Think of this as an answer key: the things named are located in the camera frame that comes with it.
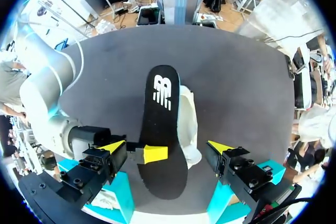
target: black cable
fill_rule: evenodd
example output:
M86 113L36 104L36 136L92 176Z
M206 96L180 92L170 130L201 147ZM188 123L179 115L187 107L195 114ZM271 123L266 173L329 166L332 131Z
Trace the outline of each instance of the black cable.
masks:
M126 28L125 25L122 25L122 22L124 21L125 17L126 17L126 13L123 14L124 16L122 17L121 21L120 21L120 28L119 29L124 29Z
M251 221L249 224L258 224L261 221L265 220L266 218L270 217L271 215L283 210L284 208L289 207L292 204L298 203L298 202L310 202L312 201L312 198L301 198L301 199L293 199L290 200L286 203L282 203L279 206L273 208L272 210L269 210L267 213L265 213L264 215L254 219L253 221Z
M266 39L270 39L270 37L264 39L264 43L273 43L273 42L277 42L277 41L281 41L283 39L287 39L287 38L301 38L305 35L308 35L308 34L313 34L313 33L316 33L317 31L321 31L322 29L318 29L318 30L315 30L315 31L311 31L310 33L306 33L306 34L302 34L300 36L287 36L287 37L284 37L284 38L281 38L281 39L277 39L277 40L272 40L272 41L265 41Z

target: person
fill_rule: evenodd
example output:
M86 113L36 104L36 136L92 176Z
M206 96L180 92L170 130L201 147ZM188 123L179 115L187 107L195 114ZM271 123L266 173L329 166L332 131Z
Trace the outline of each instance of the person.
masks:
M27 75L14 69L25 69L25 67L13 60L0 62L0 110L6 115L24 119L25 113L17 112L7 105L22 106L19 91Z
M314 143L299 142L294 150L289 148L288 152L290 155L286 160L286 171L287 169L294 169L293 166L296 166L297 162L300 164L299 173L288 174L288 176L291 177L292 182L299 183L307 176L313 175L323 164L322 162L327 151L327 149L324 149L321 146L319 141L315 141Z
M292 132L297 132L302 142L319 140L324 148L331 148L334 140L330 139L329 126L335 115L336 106L326 109L315 103L312 108L302 113L298 122L294 122Z
M326 40L326 37L323 34L320 34L319 36L316 36L315 38L311 39L310 41L307 42L307 47L310 51L315 51L320 49L320 52L323 56L323 68L326 74L328 75L328 78L330 78L330 72L332 68L332 61L328 56L328 51L327 51L327 44L329 40Z

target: gray table surface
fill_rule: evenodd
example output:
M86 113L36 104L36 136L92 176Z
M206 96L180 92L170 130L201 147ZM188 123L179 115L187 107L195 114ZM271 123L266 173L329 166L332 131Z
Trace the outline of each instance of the gray table surface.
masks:
M84 125L109 127L137 142L147 74L171 65L181 84L195 94L198 148L208 140L243 146L258 163L282 163L294 112L293 81L285 57L252 39L196 26L144 26L81 42L85 65L79 81L65 92L61 108ZM76 45L66 48L80 69ZM188 171L178 199L161 200L143 184L136 164L122 167L130 180L136 210L185 215L206 211L217 180L205 158Z

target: black insole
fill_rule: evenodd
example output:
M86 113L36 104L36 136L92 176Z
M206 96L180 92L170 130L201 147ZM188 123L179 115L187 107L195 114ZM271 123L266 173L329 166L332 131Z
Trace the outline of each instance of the black insole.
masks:
M140 143L168 146L168 159L138 165L147 189L161 199L176 199L183 192L187 163L177 137L180 79L171 66L153 68L147 78Z

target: wooden floor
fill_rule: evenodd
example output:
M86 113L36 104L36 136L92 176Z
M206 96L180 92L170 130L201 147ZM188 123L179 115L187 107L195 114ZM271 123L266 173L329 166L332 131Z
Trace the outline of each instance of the wooden floor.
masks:
M139 0L139 1L142 5L147 5L147 3L149 3L149 0ZM114 6L115 9L118 9L120 7L122 7L122 3L116 3ZM227 3L225 5L222 5L222 10L216 14L223 18L223 21L216 22L217 27L219 29L234 32L243 23L244 19L242 14L232 10L232 8L233 8L232 4ZM209 8L203 5L203 3L201 5L199 12L212 13ZM135 27L137 24L138 13L132 13L132 14L126 13L124 15L121 15L121 17L117 16L114 20L112 18L112 14L106 15L108 13L111 13L110 8L104 10L104 12L101 13L102 18L111 23L114 23L117 29Z

